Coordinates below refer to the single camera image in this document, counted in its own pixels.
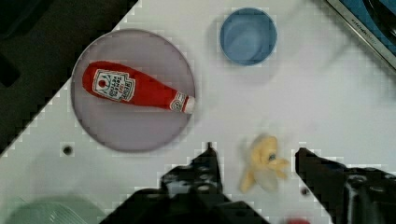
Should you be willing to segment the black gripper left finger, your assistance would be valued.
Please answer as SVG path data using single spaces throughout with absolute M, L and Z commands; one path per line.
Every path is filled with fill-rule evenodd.
M 171 169 L 157 189 L 141 189 L 100 224 L 270 224 L 247 203 L 223 193 L 211 144 L 188 165 Z

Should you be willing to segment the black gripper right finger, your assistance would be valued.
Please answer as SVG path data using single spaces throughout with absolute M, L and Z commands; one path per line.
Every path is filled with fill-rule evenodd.
M 396 224 L 395 176 L 372 167 L 348 168 L 301 147 L 295 172 L 333 224 Z

